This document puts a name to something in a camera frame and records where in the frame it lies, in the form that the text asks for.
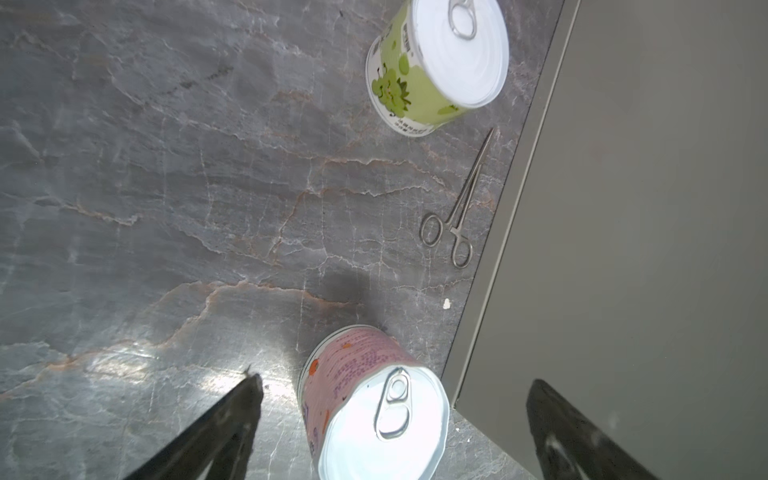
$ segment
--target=surgical scissors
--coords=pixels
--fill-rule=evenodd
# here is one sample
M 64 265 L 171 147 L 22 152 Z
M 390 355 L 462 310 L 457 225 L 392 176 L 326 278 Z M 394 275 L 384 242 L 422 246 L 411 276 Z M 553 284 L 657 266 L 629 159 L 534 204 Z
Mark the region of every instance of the surgical scissors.
M 480 153 L 478 153 L 478 157 L 475 160 L 475 164 L 472 165 L 472 169 L 469 171 L 469 178 L 467 178 L 466 183 L 464 183 L 464 187 L 462 187 L 462 191 L 458 194 L 458 199 L 456 200 L 456 205 L 454 205 L 453 210 L 451 210 L 451 215 L 448 217 L 447 220 L 443 221 L 442 218 L 438 214 L 435 213 L 428 213 L 424 216 L 424 220 L 422 220 L 422 227 L 419 229 L 419 237 L 421 237 L 422 242 L 429 247 L 432 248 L 438 243 L 440 243 L 440 239 L 442 238 L 443 233 L 445 232 L 445 228 L 448 228 L 448 231 L 453 233 L 453 236 L 456 237 L 455 242 L 453 243 L 453 251 L 451 252 L 451 261 L 453 262 L 453 266 L 456 268 L 466 268 L 467 265 L 469 265 L 469 261 L 472 258 L 472 242 L 469 241 L 469 239 L 462 235 L 462 228 L 464 227 L 464 217 L 467 214 L 467 210 L 469 210 L 469 202 L 472 200 L 472 194 L 475 192 L 475 185 L 478 183 L 478 178 L 480 176 L 480 167 L 482 166 L 483 158 L 485 158 L 485 154 L 488 152 L 488 147 L 491 145 L 491 139 L 493 137 L 494 128 L 492 128 L 488 135 L 485 136 L 485 141 L 482 144 L 482 147 L 480 147 Z M 456 214 L 458 213 L 459 207 L 462 205 L 462 202 L 464 202 L 464 207 L 462 208 L 462 214 L 458 218 L 458 225 L 456 227 L 453 226 L 453 223 L 456 222 Z M 429 241 L 426 237 L 426 228 L 427 224 L 435 220 L 437 222 L 437 237 Z M 463 263 L 458 262 L 458 247 L 461 244 L 466 245 L 469 248 L 469 253 L 467 254 L 466 260 L 464 260 Z

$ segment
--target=tin can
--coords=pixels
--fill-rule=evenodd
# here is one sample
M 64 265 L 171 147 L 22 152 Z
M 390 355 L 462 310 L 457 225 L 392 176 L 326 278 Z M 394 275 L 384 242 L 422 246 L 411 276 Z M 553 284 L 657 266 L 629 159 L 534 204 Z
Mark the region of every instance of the tin can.
M 367 90 L 390 127 L 421 137 L 496 98 L 508 65 L 495 0 L 406 0 L 368 51 Z
M 348 326 L 323 340 L 298 396 L 322 480 L 428 480 L 445 451 L 449 404 L 440 380 L 375 327 Z

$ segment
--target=gray cabinet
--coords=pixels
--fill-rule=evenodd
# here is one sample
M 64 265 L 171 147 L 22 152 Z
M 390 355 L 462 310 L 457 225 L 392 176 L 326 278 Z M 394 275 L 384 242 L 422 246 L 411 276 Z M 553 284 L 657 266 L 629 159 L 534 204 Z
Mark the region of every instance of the gray cabinet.
M 661 478 L 768 467 L 768 5 L 566 1 L 443 382 L 535 475 L 542 378 Z

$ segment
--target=pink label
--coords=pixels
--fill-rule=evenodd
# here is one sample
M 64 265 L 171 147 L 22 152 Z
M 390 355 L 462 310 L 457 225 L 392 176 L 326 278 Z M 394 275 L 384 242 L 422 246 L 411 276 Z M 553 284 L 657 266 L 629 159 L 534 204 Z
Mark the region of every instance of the pink label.
M 369 327 L 341 332 L 312 359 L 304 384 L 301 412 L 315 464 L 326 428 L 349 394 L 366 376 L 393 364 L 421 366 L 395 340 L 381 330 Z M 374 408 L 371 425 L 375 415 Z

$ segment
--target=white can lid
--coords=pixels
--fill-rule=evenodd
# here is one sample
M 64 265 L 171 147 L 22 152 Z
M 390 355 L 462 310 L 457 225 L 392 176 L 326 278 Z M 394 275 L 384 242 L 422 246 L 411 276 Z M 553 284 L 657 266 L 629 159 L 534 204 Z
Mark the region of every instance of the white can lid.
M 496 98 L 509 44 L 495 0 L 413 0 L 412 15 L 424 69 L 443 96 L 466 108 Z
M 448 397 L 425 367 L 390 366 L 355 389 L 328 425 L 322 480 L 432 477 L 445 451 Z

